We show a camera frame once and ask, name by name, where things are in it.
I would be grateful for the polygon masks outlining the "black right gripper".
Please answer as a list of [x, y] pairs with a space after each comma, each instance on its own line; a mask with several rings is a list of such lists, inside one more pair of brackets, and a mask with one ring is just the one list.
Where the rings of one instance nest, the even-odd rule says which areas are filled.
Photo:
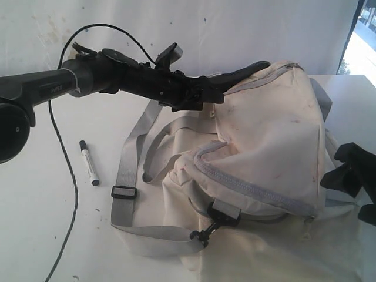
[[356, 143], [346, 143], [338, 148], [334, 158], [344, 164], [327, 172], [320, 185], [352, 198], [356, 198], [361, 189], [365, 190], [372, 203], [361, 207], [358, 218], [375, 226], [375, 155]]

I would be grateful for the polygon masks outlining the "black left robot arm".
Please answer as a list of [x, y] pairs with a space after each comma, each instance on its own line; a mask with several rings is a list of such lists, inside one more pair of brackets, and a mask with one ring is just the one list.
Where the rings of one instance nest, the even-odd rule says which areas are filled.
[[58, 70], [1, 78], [1, 163], [13, 159], [35, 127], [34, 107], [64, 94], [125, 91], [157, 101], [172, 111], [200, 111], [204, 103], [221, 104], [237, 82], [232, 73], [208, 78], [188, 77], [169, 68], [139, 63], [113, 49], [78, 54]]

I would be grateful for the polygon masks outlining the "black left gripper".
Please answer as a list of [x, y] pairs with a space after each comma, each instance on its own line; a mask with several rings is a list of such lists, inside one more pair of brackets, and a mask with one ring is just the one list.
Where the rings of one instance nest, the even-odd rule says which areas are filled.
[[231, 74], [187, 77], [183, 72], [152, 69], [142, 63], [123, 64], [123, 90], [157, 101], [172, 111], [201, 111], [203, 103], [224, 103], [222, 91], [211, 86], [198, 86], [210, 83], [215, 87], [233, 87], [235, 80]]

